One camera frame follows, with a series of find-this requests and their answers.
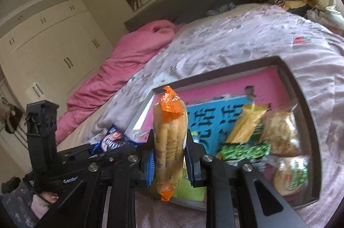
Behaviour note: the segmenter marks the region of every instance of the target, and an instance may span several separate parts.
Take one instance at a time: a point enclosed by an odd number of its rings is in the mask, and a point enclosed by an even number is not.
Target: green wrapper
[[[226,144],[221,149],[223,160],[255,159],[270,153],[270,144],[262,142],[259,145]]]

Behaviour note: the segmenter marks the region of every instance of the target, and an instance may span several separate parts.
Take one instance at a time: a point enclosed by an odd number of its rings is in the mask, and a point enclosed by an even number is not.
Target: orange plastic wrapper
[[[163,201],[169,201],[183,175],[186,106],[169,86],[154,105],[155,179]]]

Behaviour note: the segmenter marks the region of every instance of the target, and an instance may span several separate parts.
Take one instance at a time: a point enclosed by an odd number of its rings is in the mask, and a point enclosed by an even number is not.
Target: packaged bread
[[[298,193],[308,185],[308,157],[280,158],[275,177],[272,181],[274,188],[282,195]]]
[[[155,179],[163,201],[169,201],[183,175],[186,106],[169,87],[153,108]]]
[[[280,157],[301,155],[300,140],[295,117],[290,109],[270,111],[265,116],[260,142],[271,144],[270,153]]]
[[[254,103],[243,105],[240,117],[235,122],[234,128],[228,136],[226,143],[247,143],[268,108],[269,105],[256,105]]]

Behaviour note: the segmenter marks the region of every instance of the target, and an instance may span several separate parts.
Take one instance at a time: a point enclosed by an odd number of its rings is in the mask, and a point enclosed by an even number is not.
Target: white wardrobe
[[[66,111],[68,97],[97,73],[113,47],[82,0],[41,11],[0,39],[0,65],[23,109],[49,100]]]

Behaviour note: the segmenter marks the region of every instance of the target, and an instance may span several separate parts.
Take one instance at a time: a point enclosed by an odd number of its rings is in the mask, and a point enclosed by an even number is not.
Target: blue paper
[[[187,106],[188,128],[198,133],[193,135],[194,141],[204,145],[207,154],[216,156],[220,144],[232,131],[242,106],[250,103],[252,101],[247,96],[241,96]]]

